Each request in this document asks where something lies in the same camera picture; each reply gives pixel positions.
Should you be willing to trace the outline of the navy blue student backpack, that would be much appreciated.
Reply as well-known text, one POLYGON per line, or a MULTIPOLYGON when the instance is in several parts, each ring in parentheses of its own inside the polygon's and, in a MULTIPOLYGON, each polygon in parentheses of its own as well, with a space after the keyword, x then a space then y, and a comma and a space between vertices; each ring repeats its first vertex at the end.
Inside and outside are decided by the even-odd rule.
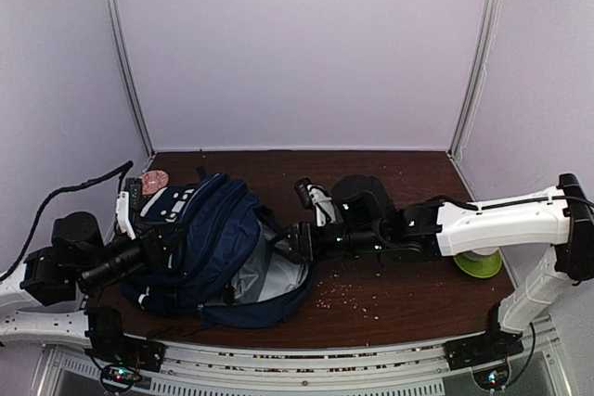
POLYGON ((139 222, 174 246, 163 271, 135 273, 119 285, 146 313, 269 328, 288 321, 314 285, 311 262, 282 256, 288 239, 273 212, 225 173, 162 188, 142 205, 139 222))

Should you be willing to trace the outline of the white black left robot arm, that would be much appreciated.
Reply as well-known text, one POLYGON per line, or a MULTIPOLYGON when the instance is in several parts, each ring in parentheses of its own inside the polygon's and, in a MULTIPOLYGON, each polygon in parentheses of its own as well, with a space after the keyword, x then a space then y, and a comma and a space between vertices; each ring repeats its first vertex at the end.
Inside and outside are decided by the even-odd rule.
POLYGON ((130 275, 163 272, 185 238, 182 224, 143 224, 138 236, 104 243, 96 217, 77 211, 54 222, 51 243, 24 253, 1 276, 2 343, 34 341, 102 351, 123 363, 149 342, 124 334, 120 313, 111 307, 74 313, 41 313, 41 308, 74 300, 122 282, 130 275))

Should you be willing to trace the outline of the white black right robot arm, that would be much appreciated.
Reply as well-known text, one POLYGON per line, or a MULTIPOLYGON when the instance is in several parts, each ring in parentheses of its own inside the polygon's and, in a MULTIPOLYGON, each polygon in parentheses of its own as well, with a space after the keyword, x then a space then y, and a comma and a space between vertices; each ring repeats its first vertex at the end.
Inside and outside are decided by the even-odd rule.
POLYGON ((268 245, 296 264, 364 253, 396 262, 485 260, 503 247, 547 245, 524 283, 491 310, 487 329, 475 343, 488 361, 567 287, 593 277, 593 204, 571 173, 524 196, 479 202, 439 196, 404 208, 394 205, 375 176, 349 175, 330 191, 304 178, 294 189, 316 219, 287 227, 268 245))

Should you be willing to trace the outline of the red white patterned bowl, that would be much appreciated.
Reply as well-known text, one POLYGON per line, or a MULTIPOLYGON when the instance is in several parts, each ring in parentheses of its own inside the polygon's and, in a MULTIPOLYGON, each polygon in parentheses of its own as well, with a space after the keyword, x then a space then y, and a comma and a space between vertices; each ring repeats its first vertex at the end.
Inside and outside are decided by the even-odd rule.
POLYGON ((140 179, 143 195, 152 196, 168 185, 169 174, 163 170, 150 170, 144 172, 140 179))

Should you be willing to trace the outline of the lime green plate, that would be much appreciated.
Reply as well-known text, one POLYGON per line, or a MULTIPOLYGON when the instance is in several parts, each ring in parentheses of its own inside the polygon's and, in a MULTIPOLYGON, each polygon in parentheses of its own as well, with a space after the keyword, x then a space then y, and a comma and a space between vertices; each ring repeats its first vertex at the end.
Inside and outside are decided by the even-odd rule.
POLYGON ((482 255, 474 252, 460 253, 454 257, 457 267, 466 275, 479 279, 496 276, 502 268, 502 258, 499 250, 482 255))

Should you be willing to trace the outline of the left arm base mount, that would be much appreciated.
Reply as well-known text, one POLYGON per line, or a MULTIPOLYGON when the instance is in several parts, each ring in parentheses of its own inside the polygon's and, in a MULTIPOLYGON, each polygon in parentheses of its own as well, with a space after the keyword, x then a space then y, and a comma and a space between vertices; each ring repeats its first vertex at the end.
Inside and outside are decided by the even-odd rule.
POLYGON ((90 346, 84 353, 99 370, 99 384, 108 395, 122 395, 143 380, 142 371, 160 372, 167 347, 123 332, 120 313, 110 307, 84 310, 90 346))

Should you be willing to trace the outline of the aluminium front rail frame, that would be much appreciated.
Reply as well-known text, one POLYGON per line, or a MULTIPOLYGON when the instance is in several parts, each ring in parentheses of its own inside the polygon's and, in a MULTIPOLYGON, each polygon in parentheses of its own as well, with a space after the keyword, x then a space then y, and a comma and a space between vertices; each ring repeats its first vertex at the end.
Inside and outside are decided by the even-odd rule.
POLYGON ((31 395, 577 395, 556 325, 539 317, 522 347, 499 359, 460 357, 467 336, 344 348, 243 348, 184 340, 165 346, 157 371, 132 386, 100 375, 73 348, 42 349, 31 395))

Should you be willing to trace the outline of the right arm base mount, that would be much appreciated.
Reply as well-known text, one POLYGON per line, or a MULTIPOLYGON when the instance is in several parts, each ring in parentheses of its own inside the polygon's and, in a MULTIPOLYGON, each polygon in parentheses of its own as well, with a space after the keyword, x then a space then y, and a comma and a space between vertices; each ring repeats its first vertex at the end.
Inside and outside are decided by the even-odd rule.
POLYGON ((488 327, 484 333, 444 343, 450 371, 472 369, 474 384, 490 394, 504 392, 514 386, 526 372, 536 351, 536 330, 529 323, 531 345, 524 365, 513 371, 510 358, 524 352, 523 334, 511 334, 488 327))

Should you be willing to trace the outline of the right aluminium corner post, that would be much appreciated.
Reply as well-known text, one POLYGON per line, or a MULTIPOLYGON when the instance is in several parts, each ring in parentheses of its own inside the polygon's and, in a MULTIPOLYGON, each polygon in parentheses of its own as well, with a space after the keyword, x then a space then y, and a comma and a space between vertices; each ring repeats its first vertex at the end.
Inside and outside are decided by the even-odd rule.
POLYGON ((468 144, 478 110, 486 79, 486 63, 496 35, 500 3, 501 0, 484 0, 471 71, 449 148, 449 155, 456 163, 460 163, 463 159, 463 151, 468 144))

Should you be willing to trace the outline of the aluminium corner post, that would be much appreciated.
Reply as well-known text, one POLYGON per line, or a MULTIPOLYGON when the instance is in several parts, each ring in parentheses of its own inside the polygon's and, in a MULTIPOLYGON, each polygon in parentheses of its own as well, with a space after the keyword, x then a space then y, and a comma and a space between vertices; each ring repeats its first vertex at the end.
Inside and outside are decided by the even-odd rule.
POLYGON ((484 0, 471 71, 449 148, 449 155, 456 163, 460 163, 463 159, 463 151, 468 144, 478 110, 486 79, 486 63, 496 35, 500 3, 501 0, 484 0))
POLYGON ((105 0, 110 21, 112 40, 117 64, 123 81, 123 89, 128 102, 132 120, 138 133, 144 153, 148 158, 155 154, 149 129, 138 97, 131 61, 125 42, 124 29, 118 0, 105 0))

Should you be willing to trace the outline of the left aluminium corner post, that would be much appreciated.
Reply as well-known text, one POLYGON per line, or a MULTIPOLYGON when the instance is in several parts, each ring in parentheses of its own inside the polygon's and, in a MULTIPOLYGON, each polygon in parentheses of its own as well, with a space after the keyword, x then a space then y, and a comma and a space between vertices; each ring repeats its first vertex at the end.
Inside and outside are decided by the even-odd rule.
POLYGON ((124 29, 118 0, 105 0, 110 21, 112 40, 117 64, 123 81, 123 89, 128 102, 132 120, 138 133, 144 153, 148 158, 155 154, 149 129, 138 97, 131 61, 125 42, 124 29))

